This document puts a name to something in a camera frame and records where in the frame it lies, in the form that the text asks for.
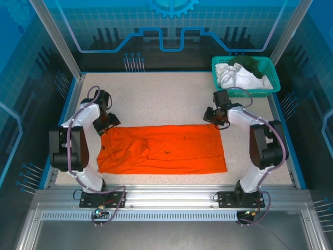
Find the white tabletop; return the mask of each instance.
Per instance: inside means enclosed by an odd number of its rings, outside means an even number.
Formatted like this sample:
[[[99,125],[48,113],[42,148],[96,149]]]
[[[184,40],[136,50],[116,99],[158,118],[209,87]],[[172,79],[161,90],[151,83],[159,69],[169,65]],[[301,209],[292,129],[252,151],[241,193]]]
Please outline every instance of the white tabletop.
[[[110,109],[121,121],[120,127],[207,124],[202,118],[208,106],[213,106],[216,88],[209,72],[158,72],[158,73],[87,73],[79,102],[88,90],[99,85],[112,95]],[[248,98],[232,98],[233,103],[247,104]],[[267,98],[255,98],[249,111],[272,120]],[[221,131],[227,172],[214,174],[100,174],[108,184],[236,184],[251,160],[249,135],[231,125]],[[86,133],[89,163],[97,171],[96,158],[100,151],[100,137],[93,126]],[[77,184],[67,173],[59,172],[57,185]],[[291,185],[287,165],[284,164],[265,179],[264,184]]]

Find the gear graphic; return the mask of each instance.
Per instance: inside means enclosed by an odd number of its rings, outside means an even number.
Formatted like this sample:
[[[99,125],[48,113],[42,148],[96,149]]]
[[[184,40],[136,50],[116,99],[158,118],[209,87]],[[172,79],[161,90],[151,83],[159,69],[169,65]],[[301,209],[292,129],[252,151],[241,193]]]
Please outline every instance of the gear graphic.
[[[29,19],[30,3],[28,0],[0,0],[0,7],[7,7],[10,16],[20,26]]]
[[[154,10],[156,15],[162,14],[163,17],[174,16],[181,17],[181,14],[187,15],[188,10],[193,10],[198,0],[148,0],[147,4],[150,10]]]

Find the orange cloth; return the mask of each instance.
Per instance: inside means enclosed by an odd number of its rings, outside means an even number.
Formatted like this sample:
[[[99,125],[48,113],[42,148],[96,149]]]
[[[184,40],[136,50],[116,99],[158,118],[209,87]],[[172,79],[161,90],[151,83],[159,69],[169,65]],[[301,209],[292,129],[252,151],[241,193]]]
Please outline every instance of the orange cloth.
[[[101,137],[99,172],[205,174],[226,172],[219,130],[213,124],[112,128]]]

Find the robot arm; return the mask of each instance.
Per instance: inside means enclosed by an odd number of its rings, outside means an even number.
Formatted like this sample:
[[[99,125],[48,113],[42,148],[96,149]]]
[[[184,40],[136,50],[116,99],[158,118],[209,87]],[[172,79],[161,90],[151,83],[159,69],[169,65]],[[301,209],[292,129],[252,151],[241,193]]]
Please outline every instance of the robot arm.
[[[232,104],[226,90],[217,91],[213,96],[215,106],[207,108],[203,119],[216,126],[235,124],[249,135],[249,155],[252,164],[246,175],[237,182],[235,196],[238,204],[253,202],[253,197],[258,194],[258,185],[264,176],[283,160],[282,146],[265,123],[274,128],[283,141],[284,148],[287,148],[282,124],[278,120],[265,121],[248,112],[239,103]]]
[[[62,172],[69,172],[67,147],[70,146],[72,172],[84,186],[96,191],[104,191],[106,185],[89,165],[89,150],[85,134],[94,126],[96,133],[102,136],[110,127],[120,124],[114,114],[107,113],[109,97],[109,93],[100,90],[98,98],[91,105],[87,106],[93,100],[92,98],[82,100],[80,104],[82,111],[76,116],[71,127],[70,142],[67,142],[67,132],[73,117],[49,132],[51,165]]]

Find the green basket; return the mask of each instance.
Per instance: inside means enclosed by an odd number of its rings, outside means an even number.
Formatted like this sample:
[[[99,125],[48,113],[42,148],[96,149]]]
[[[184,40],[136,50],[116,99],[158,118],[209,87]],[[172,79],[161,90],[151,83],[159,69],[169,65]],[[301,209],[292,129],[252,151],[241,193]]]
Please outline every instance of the green basket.
[[[234,56],[215,56],[212,59],[212,71],[213,71],[213,78],[215,86],[218,90],[222,90],[220,86],[217,83],[217,77],[216,77],[216,71],[215,71],[215,65],[216,64],[225,64],[228,63],[231,59],[233,59]],[[248,90],[252,97],[267,97],[273,92],[278,92],[281,89],[280,81],[277,76],[275,67],[272,63],[272,60],[270,60],[268,57],[263,56],[253,56],[253,59],[258,61],[258,69],[265,74],[268,79],[270,80],[273,89],[272,90]],[[230,97],[249,97],[247,93],[245,93],[243,90],[228,90],[228,94]]]

